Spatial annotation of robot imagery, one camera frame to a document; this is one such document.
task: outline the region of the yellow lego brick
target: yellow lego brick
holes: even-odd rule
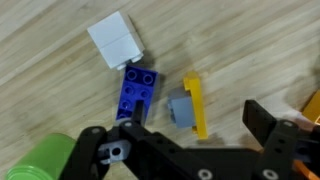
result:
[[[302,115],[310,121],[320,125],[320,91],[318,90],[304,108]]]
[[[197,72],[190,71],[183,78],[184,89],[190,91],[196,126],[192,131],[198,134],[199,139],[208,139],[207,124],[204,114],[200,78]]]

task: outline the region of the lego brick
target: lego brick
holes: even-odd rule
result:
[[[128,15],[117,11],[89,27],[88,32],[98,49],[100,49],[136,31]]]
[[[137,33],[130,33],[116,42],[100,49],[100,53],[109,67],[118,70],[124,68],[128,60],[139,61],[143,56],[144,47]]]
[[[119,11],[89,27],[88,33],[111,69],[121,70],[143,56],[144,46],[129,16]]]
[[[320,125],[320,91],[318,90],[304,108],[302,115]]]
[[[171,112],[171,120],[177,128],[195,126],[193,105],[190,93],[183,88],[177,88],[169,93],[168,108]]]
[[[116,120],[131,117],[135,102],[143,100],[147,117],[158,73],[127,66],[121,89]]]
[[[183,78],[184,89],[190,91],[196,126],[192,130],[198,134],[199,139],[208,139],[207,124],[204,114],[204,104],[202,99],[200,78],[197,72],[190,71]]]

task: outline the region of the gray lego brick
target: gray lego brick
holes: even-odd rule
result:
[[[169,93],[168,108],[171,119],[177,128],[195,126],[192,99],[183,88],[177,88]]]

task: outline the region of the lego stud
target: lego stud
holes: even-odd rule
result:
[[[138,62],[143,57],[143,53],[139,54],[138,56],[131,59],[131,62],[135,63]]]
[[[137,78],[137,72],[134,71],[134,70],[130,70],[128,71],[127,73],[127,78],[130,80],[130,81],[133,81]]]
[[[125,114],[120,114],[119,115],[119,119],[122,119],[122,118],[126,118],[127,116]]]
[[[125,68],[126,66],[127,66],[126,63],[122,63],[119,66],[117,66],[117,70],[121,70],[121,69]]]
[[[146,91],[146,90],[142,90],[141,93],[140,93],[140,96],[142,98],[147,98],[147,97],[149,97],[149,92]]]
[[[146,74],[143,76],[143,83],[149,85],[151,83],[153,83],[153,77],[149,74]]]
[[[130,94],[130,95],[134,94],[134,89],[131,86],[125,87],[124,91],[126,92],[126,94]]]
[[[131,107],[131,103],[129,101],[123,101],[121,106],[123,109],[129,109]]]

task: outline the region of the blue lego brick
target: blue lego brick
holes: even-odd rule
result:
[[[127,66],[116,120],[131,117],[137,100],[144,101],[147,117],[157,77],[156,71]]]

